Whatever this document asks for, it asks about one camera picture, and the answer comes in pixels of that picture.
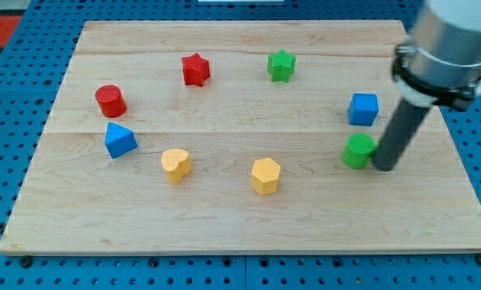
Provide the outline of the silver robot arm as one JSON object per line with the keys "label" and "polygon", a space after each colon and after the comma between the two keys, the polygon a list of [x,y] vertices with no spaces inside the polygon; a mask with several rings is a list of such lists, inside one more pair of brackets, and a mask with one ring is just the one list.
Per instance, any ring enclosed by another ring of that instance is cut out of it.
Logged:
{"label": "silver robot arm", "polygon": [[481,95],[481,0],[425,1],[392,75],[412,107],[467,110]]}

